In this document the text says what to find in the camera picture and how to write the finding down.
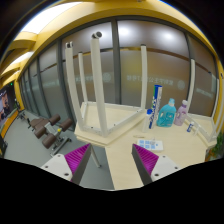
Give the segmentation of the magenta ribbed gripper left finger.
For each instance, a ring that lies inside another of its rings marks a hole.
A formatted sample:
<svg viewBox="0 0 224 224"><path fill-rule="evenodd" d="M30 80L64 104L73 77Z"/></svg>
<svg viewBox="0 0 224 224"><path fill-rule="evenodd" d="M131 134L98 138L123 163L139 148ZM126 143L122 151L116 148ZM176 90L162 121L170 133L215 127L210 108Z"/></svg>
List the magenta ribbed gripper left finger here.
<svg viewBox="0 0 224 224"><path fill-rule="evenodd" d="M91 145L86 144L66 155L56 154L42 166L42 169L79 185L90 155Z"/></svg>

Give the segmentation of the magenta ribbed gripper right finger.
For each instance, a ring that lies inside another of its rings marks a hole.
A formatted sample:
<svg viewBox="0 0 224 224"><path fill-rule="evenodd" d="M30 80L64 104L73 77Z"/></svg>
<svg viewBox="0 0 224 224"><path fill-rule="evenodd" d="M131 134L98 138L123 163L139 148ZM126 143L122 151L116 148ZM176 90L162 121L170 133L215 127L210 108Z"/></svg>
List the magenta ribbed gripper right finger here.
<svg viewBox="0 0 224 224"><path fill-rule="evenodd" d="M132 145L132 156L144 185L180 170L168 156L158 156L136 144Z"/></svg>

